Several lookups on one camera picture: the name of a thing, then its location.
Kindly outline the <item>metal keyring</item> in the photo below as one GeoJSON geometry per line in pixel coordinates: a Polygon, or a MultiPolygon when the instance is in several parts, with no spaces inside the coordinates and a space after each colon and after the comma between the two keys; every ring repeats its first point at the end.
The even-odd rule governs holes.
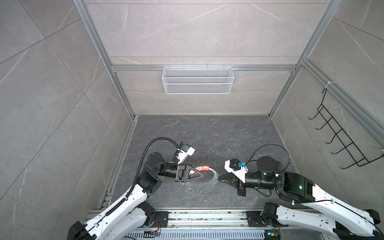
{"type": "Polygon", "coordinates": [[[184,186],[191,192],[201,194],[209,192],[212,188],[216,187],[218,184],[218,173],[212,168],[208,168],[203,173],[204,177],[202,179],[184,183],[184,186]]]}

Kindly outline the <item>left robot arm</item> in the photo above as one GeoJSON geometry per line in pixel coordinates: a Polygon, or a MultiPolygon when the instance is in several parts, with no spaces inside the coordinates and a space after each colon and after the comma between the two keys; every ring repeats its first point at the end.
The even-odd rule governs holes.
{"type": "Polygon", "coordinates": [[[86,223],[77,221],[70,229],[69,240],[120,240],[128,232],[139,227],[150,227],[160,223],[156,220],[155,209],[147,203],[162,184],[161,176],[174,178],[176,182],[190,182],[204,177],[208,166],[193,167],[185,164],[185,159],[192,156],[194,148],[180,144],[170,162],[166,162],[158,153],[144,152],[139,163],[133,184],[107,209],[86,223]]]}

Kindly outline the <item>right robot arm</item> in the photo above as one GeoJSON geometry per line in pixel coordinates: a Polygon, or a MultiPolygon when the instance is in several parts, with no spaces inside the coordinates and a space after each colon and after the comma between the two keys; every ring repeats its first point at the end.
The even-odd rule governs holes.
{"type": "Polygon", "coordinates": [[[290,209],[272,202],[265,203],[260,220],[264,225],[297,226],[308,228],[340,240],[382,240],[383,232],[378,228],[381,222],[377,211],[355,208],[323,190],[310,179],[287,172],[282,163],[270,156],[255,160],[257,171],[250,173],[249,163],[231,159],[225,162],[227,174],[219,180],[237,190],[239,196],[246,196],[247,189],[275,191],[278,197],[292,205],[314,209],[317,213],[290,209]]]}

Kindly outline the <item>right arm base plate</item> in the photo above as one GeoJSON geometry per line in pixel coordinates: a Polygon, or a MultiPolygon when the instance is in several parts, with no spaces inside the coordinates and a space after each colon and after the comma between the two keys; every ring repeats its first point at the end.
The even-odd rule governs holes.
{"type": "Polygon", "coordinates": [[[287,227],[277,221],[275,210],[246,211],[249,227],[287,227]]]}

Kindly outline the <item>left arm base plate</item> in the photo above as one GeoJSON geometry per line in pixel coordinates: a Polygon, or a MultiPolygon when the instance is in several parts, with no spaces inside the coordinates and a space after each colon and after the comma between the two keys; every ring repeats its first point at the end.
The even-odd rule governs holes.
{"type": "Polygon", "coordinates": [[[169,214],[170,212],[167,211],[155,212],[154,218],[150,220],[151,225],[149,227],[157,228],[157,225],[160,224],[160,228],[166,228],[168,226],[169,214]]]}

